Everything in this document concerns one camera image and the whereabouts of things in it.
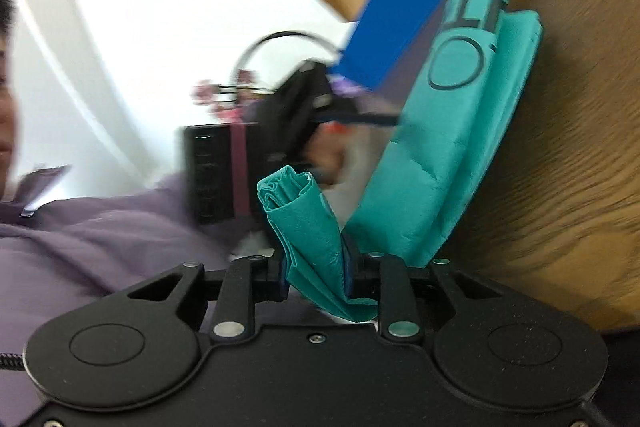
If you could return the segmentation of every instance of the wood grain surface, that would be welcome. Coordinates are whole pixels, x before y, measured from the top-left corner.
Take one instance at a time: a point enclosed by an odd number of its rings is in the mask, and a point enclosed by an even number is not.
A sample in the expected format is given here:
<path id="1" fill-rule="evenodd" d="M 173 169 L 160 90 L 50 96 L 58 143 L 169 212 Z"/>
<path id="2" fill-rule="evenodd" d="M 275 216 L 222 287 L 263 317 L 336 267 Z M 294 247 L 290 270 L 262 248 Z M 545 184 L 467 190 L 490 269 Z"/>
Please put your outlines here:
<path id="1" fill-rule="evenodd" d="M 545 29 L 441 255 L 597 328 L 640 324 L 640 0 L 511 0 Z"/>

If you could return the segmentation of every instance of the purple shirt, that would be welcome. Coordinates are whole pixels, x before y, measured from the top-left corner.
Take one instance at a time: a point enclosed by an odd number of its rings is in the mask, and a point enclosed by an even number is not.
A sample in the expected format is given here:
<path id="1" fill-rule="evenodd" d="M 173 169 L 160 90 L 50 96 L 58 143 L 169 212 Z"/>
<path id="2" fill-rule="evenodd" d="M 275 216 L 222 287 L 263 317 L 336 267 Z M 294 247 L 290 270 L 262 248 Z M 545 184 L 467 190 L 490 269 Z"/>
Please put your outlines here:
<path id="1" fill-rule="evenodd" d="M 137 196 L 53 201 L 20 216 L 24 204 L 61 174 L 30 174 L 17 201 L 0 203 L 0 352 L 21 353 L 44 322 L 184 261 L 223 269 L 251 227 L 237 220 L 197 227 L 178 175 Z M 280 317 L 276 322 L 283 315 L 286 322 L 322 322 L 300 299 L 277 311 L 260 305 L 258 312 L 262 321 L 272 314 Z M 0 424 L 18 425 L 39 404 L 26 373 L 0 371 Z"/>

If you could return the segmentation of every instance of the person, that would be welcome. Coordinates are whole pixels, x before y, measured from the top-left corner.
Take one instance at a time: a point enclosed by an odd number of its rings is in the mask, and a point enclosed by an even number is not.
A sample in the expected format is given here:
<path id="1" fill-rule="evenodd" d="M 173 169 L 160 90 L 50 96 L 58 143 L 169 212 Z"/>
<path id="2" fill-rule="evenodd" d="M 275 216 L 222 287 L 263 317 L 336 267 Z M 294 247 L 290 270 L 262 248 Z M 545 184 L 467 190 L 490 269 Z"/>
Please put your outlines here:
<path id="1" fill-rule="evenodd" d="M 14 12 L 14 0 L 0 0 L 0 194 L 17 130 L 8 77 Z M 224 269 L 238 241 L 254 227 L 250 219 L 196 226 L 180 174 L 142 194 L 53 201 L 35 213 L 23 212 L 64 172 L 28 174 L 13 200 L 0 203 L 0 353 L 21 353 L 31 333 L 48 320 L 185 261 Z M 256 317 L 329 322 L 295 293 L 279 305 L 257 305 Z M 26 373 L 0 371 L 0 425 L 18 425 L 39 404 Z"/>

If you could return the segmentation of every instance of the teal bag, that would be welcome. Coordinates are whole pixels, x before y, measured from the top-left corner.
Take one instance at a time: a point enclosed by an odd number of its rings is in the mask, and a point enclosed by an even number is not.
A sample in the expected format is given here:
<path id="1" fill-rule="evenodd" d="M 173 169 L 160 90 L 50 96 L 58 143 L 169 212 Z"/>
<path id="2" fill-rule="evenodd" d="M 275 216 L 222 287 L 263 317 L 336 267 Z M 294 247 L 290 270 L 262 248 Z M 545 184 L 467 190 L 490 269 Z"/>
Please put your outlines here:
<path id="1" fill-rule="evenodd" d="M 361 251 L 393 253 L 408 266 L 425 266 L 473 197 L 511 120 L 542 37 L 538 15 L 507 14 L 507 2 L 447 1 L 398 129 L 345 227 Z M 327 210 L 324 219 L 312 214 L 326 206 L 312 177 L 306 180 L 314 188 L 301 188 L 279 212 L 269 213 L 260 187 L 267 180 L 289 182 L 285 171 L 260 182 L 258 197 L 289 250 L 287 260 L 296 265 L 289 267 L 287 280 L 330 313 L 362 320 L 368 315 L 360 307 L 369 306 L 344 295 L 337 223 L 328 226 Z"/>

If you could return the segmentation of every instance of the teal fabric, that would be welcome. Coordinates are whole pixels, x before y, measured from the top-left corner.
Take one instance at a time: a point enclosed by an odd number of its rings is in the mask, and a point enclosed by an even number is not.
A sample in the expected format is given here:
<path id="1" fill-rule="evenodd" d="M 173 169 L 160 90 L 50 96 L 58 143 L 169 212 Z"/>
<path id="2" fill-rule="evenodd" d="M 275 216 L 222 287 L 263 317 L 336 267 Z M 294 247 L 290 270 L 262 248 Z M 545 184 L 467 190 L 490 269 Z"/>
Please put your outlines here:
<path id="1" fill-rule="evenodd" d="M 348 299 L 340 229 L 318 184 L 290 166 L 258 182 L 258 198 L 287 257 L 287 281 L 332 315 L 354 322 L 378 313 L 372 299 Z"/>
<path id="2" fill-rule="evenodd" d="M 542 36 L 535 12 L 507 14 L 507 3 L 447 1 L 398 129 L 347 222 L 361 251 L 425 266 L 473 197 Z M 375 315 L 369 301 L 344 294 L 338 225 L 313 178 L 285 167 L 258 184 L 258 196 L 287 251 L 287 280 L 332 314 Z"/>

